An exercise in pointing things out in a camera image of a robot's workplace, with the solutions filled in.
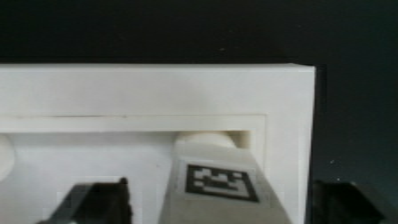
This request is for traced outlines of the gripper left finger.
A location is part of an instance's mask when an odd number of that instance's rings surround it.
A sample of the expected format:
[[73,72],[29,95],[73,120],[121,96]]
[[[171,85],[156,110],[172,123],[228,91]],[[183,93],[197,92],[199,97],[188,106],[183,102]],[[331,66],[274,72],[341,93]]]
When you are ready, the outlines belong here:
[[76,184],[37,224],[133,224],[128,179]]

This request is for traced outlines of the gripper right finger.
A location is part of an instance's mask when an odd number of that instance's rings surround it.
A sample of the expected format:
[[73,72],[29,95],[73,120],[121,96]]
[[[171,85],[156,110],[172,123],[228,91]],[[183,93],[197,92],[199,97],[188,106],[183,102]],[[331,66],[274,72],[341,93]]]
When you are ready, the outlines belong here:
[[311,224],[398,224],[398,210],[354,182],[313,183]]

